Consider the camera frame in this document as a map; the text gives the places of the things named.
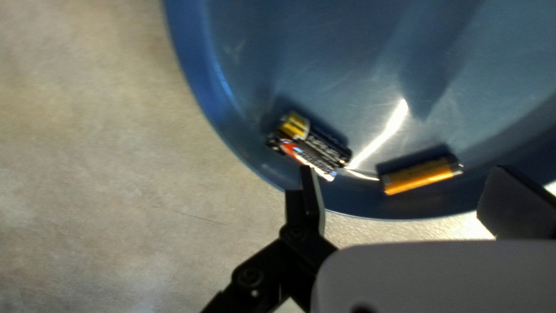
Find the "battery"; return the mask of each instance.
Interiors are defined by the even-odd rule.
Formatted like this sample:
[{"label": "battery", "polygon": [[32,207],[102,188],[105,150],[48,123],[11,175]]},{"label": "battery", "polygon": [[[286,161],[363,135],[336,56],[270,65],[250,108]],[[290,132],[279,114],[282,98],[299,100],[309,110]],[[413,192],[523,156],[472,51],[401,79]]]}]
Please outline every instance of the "battery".
[{"label": "battery", "polygon": [[274,151],[309,165],[328,181],[336,177],[336,169],[351,159],[351,151],[313,127],[311,122],[294,111],[281,119],[281,124],[266,139]]},{"label": "battery", "polygon": [[384,192],[387,195],[393,195],[446,180],[462,172],[463,166],[459,164],[457,158],[454,155],[445,155],[412,167],[383,174],[380,176],[380,180]]}]

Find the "orange battery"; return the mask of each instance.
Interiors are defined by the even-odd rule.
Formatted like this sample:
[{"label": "orange battery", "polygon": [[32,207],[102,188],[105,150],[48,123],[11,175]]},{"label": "orange battery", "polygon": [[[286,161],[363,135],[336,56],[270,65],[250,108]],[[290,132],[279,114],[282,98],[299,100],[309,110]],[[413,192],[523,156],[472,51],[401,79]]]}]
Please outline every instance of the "orange battery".
[{"label": "orange battery", "polygon": [[387,195],[393,195],[449,179],[462,172],[462,165],[455,156],[450,155],[381,175],[380,180],[384,186],[384,192]]}]

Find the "floor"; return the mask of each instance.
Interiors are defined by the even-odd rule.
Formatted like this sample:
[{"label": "floor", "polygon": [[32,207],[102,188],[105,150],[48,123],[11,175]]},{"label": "floor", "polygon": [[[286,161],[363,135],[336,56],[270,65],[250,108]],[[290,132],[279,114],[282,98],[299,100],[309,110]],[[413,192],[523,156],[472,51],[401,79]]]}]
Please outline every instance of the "floor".
[{"label": "floor", "polygon": [[[159,1],[0,2],[1,312],[199,312],[283,206],[203,118]],[[490,238],[326,217],[339,247]]]}]

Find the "screw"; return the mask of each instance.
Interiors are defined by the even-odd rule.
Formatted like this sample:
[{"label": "screw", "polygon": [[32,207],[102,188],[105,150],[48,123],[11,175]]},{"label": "screw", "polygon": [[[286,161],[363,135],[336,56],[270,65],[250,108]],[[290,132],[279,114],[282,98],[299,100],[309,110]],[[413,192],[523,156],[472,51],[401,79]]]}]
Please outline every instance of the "screw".
[{"label": "screw", "polygon": [[302,227],[291,227],[286,230],[285,235],[290,241],[300,242],[307,237],[307,230]]},{"label": "screw", "polygon": [[237,282],[245,288],[255,288],[261,284],[265,275],[256,267],[248,267],[237,275]]}]

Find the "blue bowl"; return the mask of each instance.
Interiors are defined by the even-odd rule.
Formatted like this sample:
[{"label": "blue bowl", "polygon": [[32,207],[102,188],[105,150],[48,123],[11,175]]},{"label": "blue bowl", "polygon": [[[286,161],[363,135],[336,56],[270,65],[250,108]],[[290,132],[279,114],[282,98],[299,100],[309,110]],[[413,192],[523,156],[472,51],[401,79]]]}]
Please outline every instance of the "blue bowl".
[{"label": "blue bowl", "polygon": [[400,220],[475,209],[511,164],[556,179],[556,2],[166,0],[173,44],[206,117],[253,171],[299,187],[265,146],[294,109],[377,167],[455,154],[464,174],[394,196],[341,170],[328,210]]}]

